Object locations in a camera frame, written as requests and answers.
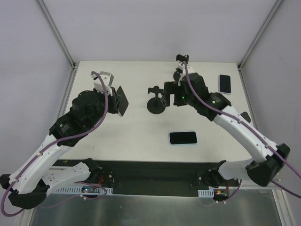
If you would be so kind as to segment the black phone cream case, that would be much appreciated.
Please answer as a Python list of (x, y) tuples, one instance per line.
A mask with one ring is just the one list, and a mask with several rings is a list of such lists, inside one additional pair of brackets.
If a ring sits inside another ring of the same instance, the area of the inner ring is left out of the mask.
[(118, 87), (116, 94), (118, 98), (118, 115), (123, 117), (129, 106), (129, 102), (121, 86)]

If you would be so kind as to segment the black round-base phone stand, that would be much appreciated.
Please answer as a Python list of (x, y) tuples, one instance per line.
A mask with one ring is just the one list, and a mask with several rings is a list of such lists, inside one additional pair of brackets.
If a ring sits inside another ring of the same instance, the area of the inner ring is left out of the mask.
[(147, 102), (147, 109), (152, 114), (161, 114), (165, 111), (165, 106), (161, 102), (159, 94), (163, 94), (163, 89), (160, 89), (159, 86), (154, 86), (153, 88), (148, 88), (148, 94), (153, 93), (155, 97), (151, 98)]

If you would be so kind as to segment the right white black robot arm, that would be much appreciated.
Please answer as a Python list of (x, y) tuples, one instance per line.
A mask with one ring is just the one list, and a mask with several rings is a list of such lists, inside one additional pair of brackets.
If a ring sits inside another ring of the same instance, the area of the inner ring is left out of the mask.
[(204, 79), (198, 73), (191, 73), (179, 81), (164, 83), (163, 105), (170, 105), (170, 95), (174, 95), (174, 105), (189, 105), (197, 113), (226, 130), (251, 155), (244, 161), (221, 161), (211, 172), (203, 175), (210, 186), (222, 186), (230, 179), (251, 180), (259, 186), (267, 186), (284, 166), (290, 148), (278, 145), (259, 133), (231, 105), (221, 93), (209, 92)]

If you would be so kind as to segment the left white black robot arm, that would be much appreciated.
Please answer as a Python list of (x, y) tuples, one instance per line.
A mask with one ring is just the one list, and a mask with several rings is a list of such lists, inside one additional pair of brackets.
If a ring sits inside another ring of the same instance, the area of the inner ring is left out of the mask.
[(22, 210), (40, 205), (56, 190), (77, 182), (95, 183), (100, 168), (92, 158), (61, 172), (50, 172), (53, 164), (71, 150), (81, 139), (101, 125), (107, 113), (122, 116), (128, 100), (122, 87), (111, 88), (111, 93), (97, 89), (85, 90), (72, 100), (69, 111), (57, 119), (49, 129), (41, 146), (15, 173), (3, 174), (0, 184), (5, 199)]

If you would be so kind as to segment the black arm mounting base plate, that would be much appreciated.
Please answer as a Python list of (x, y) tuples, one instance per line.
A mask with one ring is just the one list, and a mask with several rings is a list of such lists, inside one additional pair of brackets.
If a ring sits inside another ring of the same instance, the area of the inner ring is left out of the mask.
[(215, 162), (96, 161), (113, 194), (196, 197)]

